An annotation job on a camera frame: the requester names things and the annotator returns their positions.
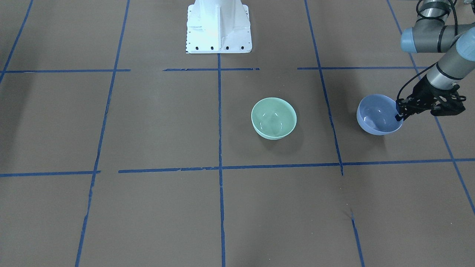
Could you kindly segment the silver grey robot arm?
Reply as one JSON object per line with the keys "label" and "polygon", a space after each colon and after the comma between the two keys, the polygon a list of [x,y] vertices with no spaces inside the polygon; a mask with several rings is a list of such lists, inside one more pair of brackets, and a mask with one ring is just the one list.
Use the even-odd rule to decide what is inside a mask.
{"label": "silver grey robot arm", "polygon": [[[436,63],[421,72],[412,93],[397,95],[397,121],[430,111],[433,116],[455,116],[465,111],[465,96],[458,93],[460,81],[475,66],[474,24],[459,25],[453,0],[419,0],[417,20],[402,32],[400,45],[408,53],[442,53]],[[453,25],[446,25],[449,14]]]}

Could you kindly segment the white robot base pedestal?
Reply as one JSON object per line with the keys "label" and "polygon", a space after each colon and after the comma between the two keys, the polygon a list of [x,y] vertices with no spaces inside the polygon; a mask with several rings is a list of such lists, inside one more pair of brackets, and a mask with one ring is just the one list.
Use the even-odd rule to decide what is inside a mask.
{"label": "white robot base pedestal", "polygon": [[249,8],[241,0],[196,0],[187,8],[186,53],[236,54],[253,49]]}

